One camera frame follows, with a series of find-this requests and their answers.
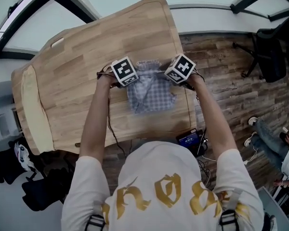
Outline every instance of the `jeans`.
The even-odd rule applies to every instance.
[[[257,119],[253,127],[257,134],[252,136],[251,145],[255,150],[263,151],[270,163],[281,171],[282,162],[289,151],[289,146],[279,137],[274,136],[261,119]]]

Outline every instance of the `floor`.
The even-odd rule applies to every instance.
[[[275,134],[282,127],[289,130],[289,68],[287,76],[275,83],[266,83],[259,79],[258,67],[250,77],[243,79],[241,72],[247,71],[252,57],[246,52],[233,49],[232,43],[252,49],[252,42],[246,35],[236,34],[204,34],[181,36],[183,50],[186,56],[197,63],[199,73],[205,78],[208,88],[220,105],[236,140],[243,160],[250,159],[253,150],[243,146],[243,142],[252,133],[247,121],[251,116],[261,116],[273,129]],[[205,127],[200,106],[195,98],[197,129]],[[120,143],[129,153],[131,146],[137,141]],[[117,187],[118,174],[124,164],[122,151],[116,145],[105,150],[103,169],[105,171],[110,191]],[[213,158],[209,146],[205,156]],[[206,168],[211,171],[210,189],[215,186],[216,162],[201,159]],[[281,178],[282,174],[274,169],[263,153],[257,153],[255,159],[247,164],[247,169],[256,186],[265,186],[270,192],[274,190],[273,180]]]

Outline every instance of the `checkered shirt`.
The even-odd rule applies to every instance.
[[[170,93],[170,80],[157,77],[161,72],[159,61],[142,61],[136,65],[139,79],[127,86],[131,109],[136,114],[171,109],[176,95]]]

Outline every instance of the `shoe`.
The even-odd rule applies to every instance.
[[[253,133],[251,134],[251,136],[250,136],[247,140],[245,140],[245,142],[244,142],[244,146],[245,146],[245,147],[248,147],[248,146],[250,145],[251,138],[252,138],[252,136],[254,136],[255,134],[257,134],[257,132],[253,132]]]
[[[254,126],[257,120],[258,118],[253,116],[252,118],[249,119],[249,125]]]
[[[271,216],[270,224],[271,224],[270,231],[277,231],[277,220],[275,216]]]

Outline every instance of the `office chair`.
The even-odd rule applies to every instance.
[[[65,168],[51,169],[46,178],[22,184],[23,200],[31,210],[42,211],[68,194],[72,178]]]
[[[35,168],[40,172],[42,172],[43,170],[44,165],[41,162],[40,158],[31,153],[25,138],[20,137],[15,141],[9,142],[10,148],[8,150],[0,152],[0,183],[4,183],[4,181],[6,181],[6,183],[11,185],[16,180],[16,178],[26,172],[26,170],[19,163],[14,152],[14,145],[17,142],[19,142],[28,149],[29,158],[34,163]],[[32,181],[36,174],[36,170],[33,170],[32,176],[26,177],[26,179],[28,181]]]
[[[259,64],[266,82],[275,82],[286,75],[285,57],[289,65],[289,18],[274,29],[259,29],[256,36],[249,34],[252,38],[254,50],[233,43],[234,48],[241,48],[254,58],[248,72],[242,73],[242,77],[248,77]],[[286,43],[286,54],[280,46],[280,40]]]

